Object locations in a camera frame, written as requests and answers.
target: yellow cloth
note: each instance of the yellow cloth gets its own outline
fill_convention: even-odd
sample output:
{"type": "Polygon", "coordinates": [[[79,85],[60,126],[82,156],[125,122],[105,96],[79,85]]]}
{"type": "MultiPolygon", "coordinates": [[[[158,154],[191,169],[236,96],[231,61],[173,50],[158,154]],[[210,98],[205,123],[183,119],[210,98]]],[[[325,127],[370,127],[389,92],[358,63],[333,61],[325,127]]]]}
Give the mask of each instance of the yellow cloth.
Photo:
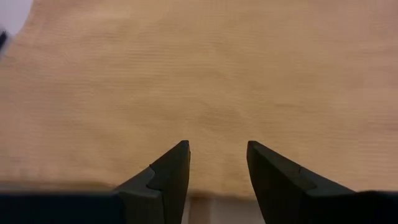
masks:
{"type": "Polygon", "coordinates": [[[252,197],[257,140],[398,189],[398,2],[35,0],[0,61],[0,180],[113,187],[181,139],[190,190],[252,197]]]}

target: fabric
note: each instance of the fabric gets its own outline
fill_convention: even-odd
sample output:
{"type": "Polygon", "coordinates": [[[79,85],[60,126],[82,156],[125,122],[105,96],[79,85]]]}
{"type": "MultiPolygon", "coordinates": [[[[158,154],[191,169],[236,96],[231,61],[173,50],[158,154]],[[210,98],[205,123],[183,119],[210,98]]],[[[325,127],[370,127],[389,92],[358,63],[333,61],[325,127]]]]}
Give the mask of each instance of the fabric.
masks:
{"type": "Polygon", "coordinates": [[[190,192],[253,197],[257,140],[398,189],[398,2],[36,0],[0,61],[0,180],[111,188],[182,139],[190,192]]]}

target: textured fabric surface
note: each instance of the textured fabric surface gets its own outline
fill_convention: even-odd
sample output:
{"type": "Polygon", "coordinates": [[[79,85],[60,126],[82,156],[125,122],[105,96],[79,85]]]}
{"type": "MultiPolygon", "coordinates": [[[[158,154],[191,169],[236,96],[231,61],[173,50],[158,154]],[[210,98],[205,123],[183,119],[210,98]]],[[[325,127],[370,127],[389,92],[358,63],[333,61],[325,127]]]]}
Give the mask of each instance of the textured fabric surface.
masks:
{"type": "Polygon", "coordinates": [[[0,61],[0,181],[116,186],[181,139],[190,191],[252,197],[257,140],[398,189],[398,2],[36,0],[0,61]]]}

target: white surface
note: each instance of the white surface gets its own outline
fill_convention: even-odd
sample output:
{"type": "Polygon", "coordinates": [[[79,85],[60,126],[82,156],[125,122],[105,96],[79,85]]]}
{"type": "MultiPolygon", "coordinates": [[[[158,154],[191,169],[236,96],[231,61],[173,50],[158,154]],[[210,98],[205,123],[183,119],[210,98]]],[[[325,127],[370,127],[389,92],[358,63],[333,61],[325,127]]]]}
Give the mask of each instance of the white surface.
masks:
{"type": "Polygon", "coordinates": [[[24,25],[33,0],[0,0],[0,24],[11,35],[24,25]]]}
{"type": "Polygon", "coordinates": [[[187,198],[184,205],[184,213],[182,215],[181,224],[189,224],[189,211],[191,209],[191,200],[187,198]]]}
{"type": "Polygon", "coordinates": [[[265,224],[257,202],[232,198],[213,198],[210,224],[265,224]]]}

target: towel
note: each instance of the towel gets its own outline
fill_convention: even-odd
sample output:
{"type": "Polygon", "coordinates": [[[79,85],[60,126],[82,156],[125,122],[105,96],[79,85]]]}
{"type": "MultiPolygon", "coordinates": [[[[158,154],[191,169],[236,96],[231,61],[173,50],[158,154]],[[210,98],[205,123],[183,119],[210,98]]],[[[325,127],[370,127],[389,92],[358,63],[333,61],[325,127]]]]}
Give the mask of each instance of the towel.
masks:
{"type": "Polygon", "coordinates": [[[0,61],[0,181],[110,189],[188,139],[190,193],[253,198],[257,140],[398,189],[397,21],[393,0],[35,0],[0,61]]]}

